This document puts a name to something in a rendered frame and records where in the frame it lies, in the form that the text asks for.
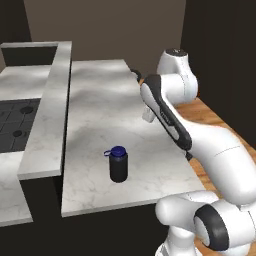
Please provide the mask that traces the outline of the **black bottle with blue lid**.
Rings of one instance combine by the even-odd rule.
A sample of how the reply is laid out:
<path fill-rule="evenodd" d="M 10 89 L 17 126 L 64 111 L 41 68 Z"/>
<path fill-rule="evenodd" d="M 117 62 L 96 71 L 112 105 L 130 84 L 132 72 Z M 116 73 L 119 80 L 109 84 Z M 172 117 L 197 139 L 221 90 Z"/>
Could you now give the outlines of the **black bottle with blue lid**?
<path fill-rule="evenodd" d="M 123 146 L 114 146 L 104 152 L 109 158 L 109 173 L 113 182 L 122 183 L 128 177 L 128 153 Z"/>

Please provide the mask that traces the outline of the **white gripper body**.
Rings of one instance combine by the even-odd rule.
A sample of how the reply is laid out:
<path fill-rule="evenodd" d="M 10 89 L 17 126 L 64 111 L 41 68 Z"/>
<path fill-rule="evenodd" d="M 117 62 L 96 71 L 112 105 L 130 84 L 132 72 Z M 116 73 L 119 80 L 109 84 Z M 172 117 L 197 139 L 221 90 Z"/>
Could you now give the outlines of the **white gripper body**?
<path fill-rule="evenodd" d="M 155 119 L 154 112 L 148 106 L 144 107 L 142 119 L 148 123 L 152 123 Z"/>

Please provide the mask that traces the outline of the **black hob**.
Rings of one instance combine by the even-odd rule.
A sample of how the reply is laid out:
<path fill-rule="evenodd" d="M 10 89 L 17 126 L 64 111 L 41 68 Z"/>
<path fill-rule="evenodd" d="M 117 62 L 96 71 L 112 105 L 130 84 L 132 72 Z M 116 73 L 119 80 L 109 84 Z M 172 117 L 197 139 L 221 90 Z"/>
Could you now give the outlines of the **black hob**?
<path fill-rule="evenodd" d="M 0 101 L 0 153 L 24 151 L 40 98 Z"/>

